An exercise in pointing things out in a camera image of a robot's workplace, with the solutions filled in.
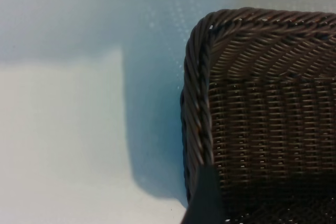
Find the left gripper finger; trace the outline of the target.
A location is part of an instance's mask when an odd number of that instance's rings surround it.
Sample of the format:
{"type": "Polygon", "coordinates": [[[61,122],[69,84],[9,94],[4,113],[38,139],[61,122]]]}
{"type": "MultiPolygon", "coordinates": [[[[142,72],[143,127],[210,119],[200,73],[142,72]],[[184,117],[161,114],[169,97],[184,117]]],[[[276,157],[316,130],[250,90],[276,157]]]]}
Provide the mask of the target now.
{"type": "Polygon", "coordinates": [[[218,173],[214,166],[198,169],[196,190],[182,219],[183,224],[222,223],[223,201],[218,173]]]}

